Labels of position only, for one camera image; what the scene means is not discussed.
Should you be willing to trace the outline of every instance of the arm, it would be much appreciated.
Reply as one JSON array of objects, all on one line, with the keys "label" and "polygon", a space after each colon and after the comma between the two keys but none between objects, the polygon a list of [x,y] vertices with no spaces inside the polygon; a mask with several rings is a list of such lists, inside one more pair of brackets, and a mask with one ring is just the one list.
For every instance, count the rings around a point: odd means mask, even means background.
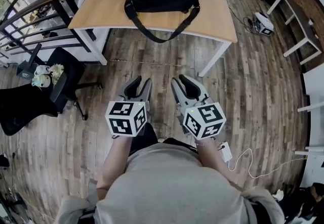
[{"label": "arm", "polygon": [[113,140],[111,149],[98,176],[97,194],[99,200],[106,197],[113,182],[125,172],[131,143],[132,138],[123,136]]},{"label": "arm", "polygon": [[199,159],[202,166],[212,168],[221,173],[229,183],[238,190],[241,188],[235,184],[235,175],[233,172],[229,171],[227,165],[222,159],[221,152],[218,151],[216,142],[210,139],[200,140],[196,142]]}]

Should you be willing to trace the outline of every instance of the wooden table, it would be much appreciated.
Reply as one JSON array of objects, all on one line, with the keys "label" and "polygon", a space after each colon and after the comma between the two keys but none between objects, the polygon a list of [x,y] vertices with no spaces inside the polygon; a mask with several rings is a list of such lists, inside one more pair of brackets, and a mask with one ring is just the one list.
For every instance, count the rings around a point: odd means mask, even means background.
[{"label": "wooden table", "polygon": [[[271,14],[273,9],[279,4],[280,1],[281,0],[276,0],[273,3],[273,5],[269,8],[267,12],[268,15]],[[287,57],[288,55],[290,55],[291,53],[299,49],[302,45],[304,45],[307,42],[312,44],[317,50],[317,52],[315,52],[314,54],[310,55],[308,58],[300,62],[300,65],[303,65],[322,53],[321,45],[319,40],[315,37],[315,34],[313,33],[310,25],[308,24],[309,19],[306,16],[305,12],[302,10],[302,8],[292,0],[285,0],[285,1],[293,13],[292,16],[285,22],[285,25],[288,25],[294,18],[296,18],[300,27],[302,28],[305,37],[301,41],[299,41],[296,45],[294,45],[292,48],[290,48],[288,51],[286,51],[283,54],[283,56]]]},{"label": "wooden table", "polygon": [[[183,33],[220,42],[216,47],[215,55],[199,72],[198,75],[202,77],[230,44],[237,42],[237,37],[226,0],[199,0],[199,2],[200,13]],[[107,61],[85,29],[136,28],[124,12],[124,3],[125,0],[85,0],[69,25],[69,28],[77,32],[103,65],[106,65]],[[138,13],[139,19],[146,28],[162,31],[174,31],[187,16],[188,14],[182,12]]]}]

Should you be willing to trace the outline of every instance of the bag strap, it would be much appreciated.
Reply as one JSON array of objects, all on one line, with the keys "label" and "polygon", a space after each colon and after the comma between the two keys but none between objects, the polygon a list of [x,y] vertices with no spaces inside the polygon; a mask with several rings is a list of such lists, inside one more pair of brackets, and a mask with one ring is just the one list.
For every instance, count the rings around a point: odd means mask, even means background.
[{"label": "bag strap", "polygon": [[191,10],[190,15],[183,20],[183,22],[177,27],[177,29],[171,34],[170,38],[167,40],[160,39],[156,37],[153,33],[151,33],[149,30],[145,28],[145,26],[141,23],[141,21],[138,19],[135,8],[133,6],[133,2],[130,0],[125,4],[125,12],[129,19],[133,21],[135,26],[149,39],[151,39],[154,42],[163,43],[168,40],[173,39],[174,37],[178,36],[181,32],[183,32],[186,27],[191,24],[191,22],[195,19],[195,17],[198,15],[200,11],[199,1],[194,0],[193,2],[194,8]]}]

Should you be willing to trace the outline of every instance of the white cable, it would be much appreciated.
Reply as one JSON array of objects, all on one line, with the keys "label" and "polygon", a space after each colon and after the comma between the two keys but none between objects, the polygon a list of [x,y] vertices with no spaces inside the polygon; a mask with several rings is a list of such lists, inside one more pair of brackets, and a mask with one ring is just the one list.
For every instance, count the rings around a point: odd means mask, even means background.
[{"label": "white cable", "polygon": [[251,173],[250,173],[250,169],[251,169],[251,166],[252,166],[252,163],[253,163],[253,152],[252,152],[252,149],[248,148],[248,149],[246,149],[242,154],[240,154],[240,156],[237,158],[234,169],[230,169],[230,168],[229,168],[229,161],[228,161],[228,170],[230,170],[231,172],[233,172],[233,171],[236,169],[236,167],[237,167],[237,162],[239,161],[239,159],[241,158],[241,156],[243,156],[244,153],[245,153],[246,151],[248,151],[248,150],[251,152],[251,164],[250,164],[250,166],[249,166],[249,171],[248,171],[248,173],[249,173],[250,177],[253,178],[253,179],[256,179],[256,178],[259,178],[259,177],[262,177],[262,176],[270,175],[270,174],[272,174],[273,172],[277,171],[279,168],[281,168],[283,165],[288,164],[288,163],[290,163],[290,162],[293,162],[293,161],[296,161],[296,160],[305,160],[305,159],[307,159],[307,158],[296,158],[296,159],[292,159],[292,160],[290,160],[290,161],[287,161],[287,162],[285,162],[285,163],[282,163],[279,167],[277,167],[275,170],[271,171],[270,173],[267,173],[267,174],[261,174],[261,175],[259,175],[259,176],[252,176]]}]

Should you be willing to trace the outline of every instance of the power adapter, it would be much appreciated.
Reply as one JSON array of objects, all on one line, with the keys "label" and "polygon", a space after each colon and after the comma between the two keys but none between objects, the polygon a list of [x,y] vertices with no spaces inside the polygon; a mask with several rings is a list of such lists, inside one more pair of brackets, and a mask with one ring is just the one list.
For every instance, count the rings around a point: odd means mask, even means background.
[{"label": "power adapter", "polygon": [[224,162],[232,159],[232,153],[227,141],[219,145],[218,150],[222,152],[222,159],[224,160]]}]

